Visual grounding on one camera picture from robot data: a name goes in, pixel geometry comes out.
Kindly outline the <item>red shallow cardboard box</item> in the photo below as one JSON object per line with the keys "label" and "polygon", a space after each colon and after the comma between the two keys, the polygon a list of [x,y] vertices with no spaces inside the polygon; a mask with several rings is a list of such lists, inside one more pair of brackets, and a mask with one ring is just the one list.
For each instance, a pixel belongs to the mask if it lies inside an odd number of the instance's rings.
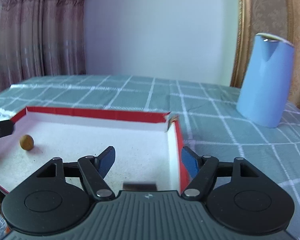
{"label": "red shallow cardboard box", "polygon": [[[106,182],[118,192],[125,181],[156,183],[159,190],[182,191],[189,175],[181,163],[183,137],[168,113],[26,107],[13,117],[14,132],[0,138],[0,189],[12,191],[54,157],[64,162],[98,156],[115,148]],[[23,150],[28,134],[34,148]]]}

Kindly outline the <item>light blue electric kettle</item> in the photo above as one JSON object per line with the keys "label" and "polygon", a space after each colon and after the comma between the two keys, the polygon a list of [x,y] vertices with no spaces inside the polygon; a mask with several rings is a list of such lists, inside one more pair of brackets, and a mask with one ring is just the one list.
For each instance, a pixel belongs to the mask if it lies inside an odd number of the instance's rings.
{"label": "light blue electric kettle", "polygon": [[268,128],[279,125],[293,74],[294,45],[269,33],[255,35],[237,102],[238,112]]}

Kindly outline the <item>pink patterned curtain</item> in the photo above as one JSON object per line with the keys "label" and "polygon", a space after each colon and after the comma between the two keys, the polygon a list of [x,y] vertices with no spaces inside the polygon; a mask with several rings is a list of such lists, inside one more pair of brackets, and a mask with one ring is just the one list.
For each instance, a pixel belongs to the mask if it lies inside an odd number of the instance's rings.
{"label": "pink patterned curtain", "polygon": [[31,77],[85,74],[85,0],[0,0],[0,92]]}

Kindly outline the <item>gold padded headboard frame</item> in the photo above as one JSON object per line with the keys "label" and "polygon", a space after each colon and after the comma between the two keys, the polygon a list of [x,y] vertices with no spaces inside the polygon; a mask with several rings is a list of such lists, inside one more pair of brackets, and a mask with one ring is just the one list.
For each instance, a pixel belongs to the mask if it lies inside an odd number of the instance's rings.
{"label": "gold padded headboard frame", "polygon": [[254,36],[270,33],[295,48],[289,100],[300,109],[300,0],[238,0],[238,31],[230,86],[241,87]]}

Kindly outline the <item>brown longan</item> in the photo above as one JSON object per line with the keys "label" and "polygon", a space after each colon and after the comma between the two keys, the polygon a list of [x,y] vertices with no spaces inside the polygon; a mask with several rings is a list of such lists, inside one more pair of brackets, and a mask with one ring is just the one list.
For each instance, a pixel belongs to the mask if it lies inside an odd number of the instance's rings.
{"label": "brown longan", "polygon": [[19,144],[23,150],[30,151],[34,148],[34,139],[30,135],[25,134],[20,138]]}

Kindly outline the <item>dark eggplant piece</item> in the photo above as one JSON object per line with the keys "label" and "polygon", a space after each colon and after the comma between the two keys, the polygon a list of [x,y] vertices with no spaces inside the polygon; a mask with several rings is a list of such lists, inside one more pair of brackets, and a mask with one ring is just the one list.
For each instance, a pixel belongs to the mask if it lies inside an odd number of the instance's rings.
{"label": "dark eggplant piece", "polygon": [[122,189],[125,191],[157,191],[156,183],[151,182],[141,182],[141,181],[125,181],[122,185]]}

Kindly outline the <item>green checked tablecloth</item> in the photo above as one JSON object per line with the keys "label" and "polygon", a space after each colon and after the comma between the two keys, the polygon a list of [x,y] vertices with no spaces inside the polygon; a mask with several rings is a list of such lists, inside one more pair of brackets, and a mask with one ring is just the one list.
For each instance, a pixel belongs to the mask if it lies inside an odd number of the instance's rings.
{"label": "green checked tablecloth", "polygon": [[243,157],[294,199],[289,232],[300,239],[300,110],[286,103],[277,128],[265,128],[236,110],[239,89],[138,76],[33,77],[0,92],[0,120],[25,106],[170,112],[184,143],[221,161]]}

